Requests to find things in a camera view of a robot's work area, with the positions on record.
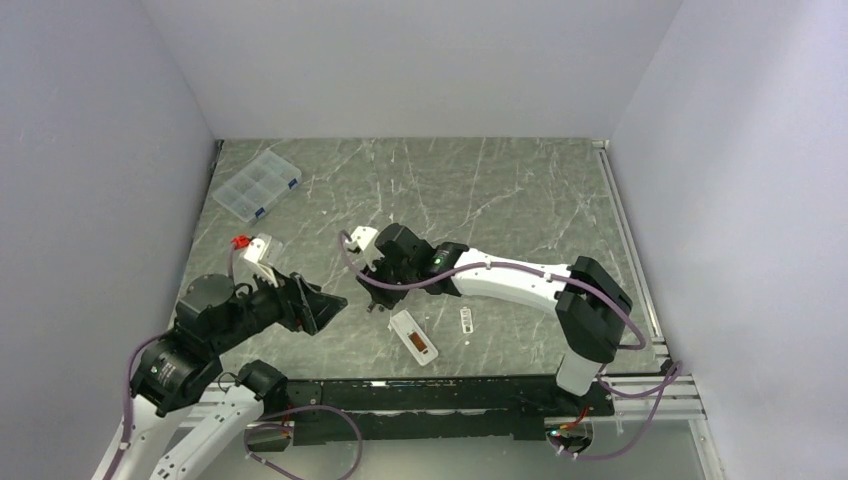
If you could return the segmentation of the white remote control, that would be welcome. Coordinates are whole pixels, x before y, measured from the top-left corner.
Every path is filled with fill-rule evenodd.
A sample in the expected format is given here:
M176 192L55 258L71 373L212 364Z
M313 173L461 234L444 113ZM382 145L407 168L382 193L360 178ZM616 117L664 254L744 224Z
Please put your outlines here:
M388 326L420 366L427 366L438 357L438 349L407 310L392 315Z

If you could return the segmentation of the white battery cover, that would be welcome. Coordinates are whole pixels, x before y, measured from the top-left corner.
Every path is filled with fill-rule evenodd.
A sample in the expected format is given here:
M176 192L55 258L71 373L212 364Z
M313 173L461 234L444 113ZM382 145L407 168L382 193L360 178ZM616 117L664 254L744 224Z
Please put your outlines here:
M474 324L473 324L473 313L469 307L461 307L459 310L460 313L460 322L461 329L464 334L471 334L474 332Z

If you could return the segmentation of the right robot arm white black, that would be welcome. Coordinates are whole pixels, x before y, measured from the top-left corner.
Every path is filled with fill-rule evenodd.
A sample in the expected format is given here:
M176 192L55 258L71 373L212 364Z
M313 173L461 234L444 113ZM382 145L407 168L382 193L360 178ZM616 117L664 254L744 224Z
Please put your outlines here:
M591 257L571 264L521 262L457 242L433 246L398 223L382 230L358 226L342 233L339 244L345 260L354 254L364 259L354 272L378 306L393 309L408 292L424 290L493 298L555 317L566 349L550 392L564 415L588 404L596 377L625 347L624 331L638 330L630 318L630 296Z

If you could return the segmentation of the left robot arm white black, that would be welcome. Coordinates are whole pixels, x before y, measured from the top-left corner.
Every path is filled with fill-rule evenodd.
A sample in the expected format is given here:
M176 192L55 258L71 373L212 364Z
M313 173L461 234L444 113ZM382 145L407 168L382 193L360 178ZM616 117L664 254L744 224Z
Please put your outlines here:
M252 284L222 274L195 279L177 302L172 327L131 353L122 420L95 478L195 479L250 424L269 420L279 428L280 417L320 409L275 367L254 360L205 418L169 444L222 375L222 354L275 324L316 335L346 305L297 273L273 272Z

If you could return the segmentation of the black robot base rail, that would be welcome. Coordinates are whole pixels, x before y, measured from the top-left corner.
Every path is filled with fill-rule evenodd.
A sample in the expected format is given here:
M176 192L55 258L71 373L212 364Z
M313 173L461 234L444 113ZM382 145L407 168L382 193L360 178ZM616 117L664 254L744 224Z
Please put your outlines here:
M576 396L551 375L290 380L274 419L293 424L297 446L336 441L510 437L541 440L578 417L611 417L600 386Z

